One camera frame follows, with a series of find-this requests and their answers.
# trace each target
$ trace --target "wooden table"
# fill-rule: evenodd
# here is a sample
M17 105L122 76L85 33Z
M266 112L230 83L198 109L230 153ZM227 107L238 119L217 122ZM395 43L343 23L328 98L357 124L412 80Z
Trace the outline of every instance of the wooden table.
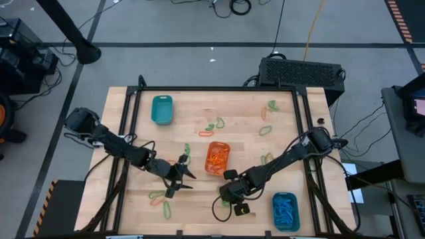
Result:
M110 88L102 116L102 123L117 133L122 115L126 88ZM308 99L313 122L325 119L325 127L333 134L331 118L322 88L309 88ZM174 100L174 118L171 125L158 126L151 121L151 104L154 96L168 94ZM260 117L261 109L269 100L275 100L280 107L278 112L268 112L266 121ZM131 109L126 129L129 129ZM307 129L302 99L299 98L304 129ZM226 127L216 129L212 137L199 137L209 123L216 123L220 116ZM259 136L261 127L271 125L273 130L265 136ZM264 235L270 230L272 235L313 236L313 221L303 163L295 162L276 173L267 183L264 194L256 201L248 202L251 213L235 216L225 223L214 219L211 204L218 196L217 188L225 184L222 177L205 172L205 159L209 143L220 141L231 147L229 169L238 172L261 164L260 156L272 153L282 154L287 144L298 136L292 95L290 92L217 92L217 91L143 91L137 118L135 133L138 135L134 145L141 145L149 140L156 141L157 158L177 160L183 153L185 143L191 147L192 163L189 165L196 180L185 177L185 184L194 189L180 190L173 199L167 199L171 206L172 217L163 216L163 207L150 206L148 194L165 187L160 178L130 167L127 180L126 196L122 208L120 234L175 234L183 230L186 235ZM103 149L95 149L91 167L105 156ZM332 156L339 159L335 151ZM105 199L112 160L105 161L92 172L87 180L75 229L81 229L95 215ZM333 208L350 227L355 227L355 220L349 193L345 185L342 169L331 160L323 161L323 174L327 196ZM271 202L276 192L291 192L296 195L300 213L301 228L294 233L280 232L274 227ZM322 231L325 232L323 209L317 200ZM110 211L108 228L112 228L116 206ZM228 208L216 204L219 217L226 218Z

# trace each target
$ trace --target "orange object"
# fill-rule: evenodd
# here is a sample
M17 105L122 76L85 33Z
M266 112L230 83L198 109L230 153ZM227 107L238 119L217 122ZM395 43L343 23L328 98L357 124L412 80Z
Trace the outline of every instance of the orange object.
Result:
M214 135L214 132L213 131L200 131L198 133L198 135L201 136L201 137L210 137L210 136Z
M161 202L163 202L164 200L165 200L165 197L163 197L162 199L158 199L157 197L155 197L155 198L151 201L150 205L151 205L151 206L157 206L157 205L159 205Z
M208 148L205 171L212 175L222 176L227 170L230 146L227 143L211 142Z
M264 106L264 108L261 110L261 118L264 121L266 121L266 110L267 110L267 107L266 106Z
M4 106L0 105L0 126L5 123L6 120L6 109Z

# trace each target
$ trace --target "blue container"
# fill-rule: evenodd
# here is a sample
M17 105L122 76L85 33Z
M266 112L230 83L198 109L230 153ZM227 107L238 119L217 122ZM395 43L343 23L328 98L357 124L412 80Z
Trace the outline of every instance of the blue container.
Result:
M276 193L272 199L274 226L281 232L299 230L297 197L292 193Z
M173 121L173 99L171 96L155 96L153 98L151 119L157 125L169 125Z

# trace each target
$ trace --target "gray floor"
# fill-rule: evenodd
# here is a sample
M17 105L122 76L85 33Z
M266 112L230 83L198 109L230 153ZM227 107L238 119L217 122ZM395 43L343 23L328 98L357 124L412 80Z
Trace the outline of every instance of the gray floor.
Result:
M96 13L100 1L60 2L79 26ZM287 0L278 41L306 42L319 2ZM106 0L105 7L112 4L112 0ZM252 11L247 16L233 15L229 19L219 19L208 4L202 1L173 5L168 0L123 0L102 14L93 41L273 42L280 5L280 0L272 0L265 6L259 6L253 1ZM217 11L225 15L228 12L227 1L219 1ZM0 16L22 18L45 42L64 40L64 35L35 0L15 0L5 8L0 8ZM85 36L91 24L89 22L82 28ZM402 43L383 0L327 0L311 41ZM83 67L70 110L84 106L101 115L108 88L136 84L139 74L144 75L150 86L240 86L257 72L260 59L269 54L271 48L111 47L101 50L99 61ZM276 50L289 59L302 60L304 49ZM419 61L425 62L424 49L415 49L415 53ZM403 85L417 76L404 48L311 48L307 60L341 64L347 71L346 92L339 100L335 116L339 135L382 104L381 88ZM0 150L6 155L0 162L0 238L13 238L16 235L75 69L76 63L68 68L60 67L62 84L51 95L34 100L18 111L16 127L28 133L28 140L21 145L0 145ZM358 138L361 151L386 133L388 128L386 117L381 116ZM359 129L348 134L347 138L352 139ZM88 171L91 155L89 149L61 136L27 236L32 234L50 182L54 179L82 180ZM375 144L361 159L396 159L391 135ZM367 226L363 230L368 235L382 236L387 233L377 232L374 227Z

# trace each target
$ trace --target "orange container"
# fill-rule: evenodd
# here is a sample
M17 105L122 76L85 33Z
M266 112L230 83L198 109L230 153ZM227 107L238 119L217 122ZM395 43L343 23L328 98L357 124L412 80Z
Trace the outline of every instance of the orange container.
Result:
M205 160L205 171L212 175L222 176L227 170L230 146L227 143L211 142Z

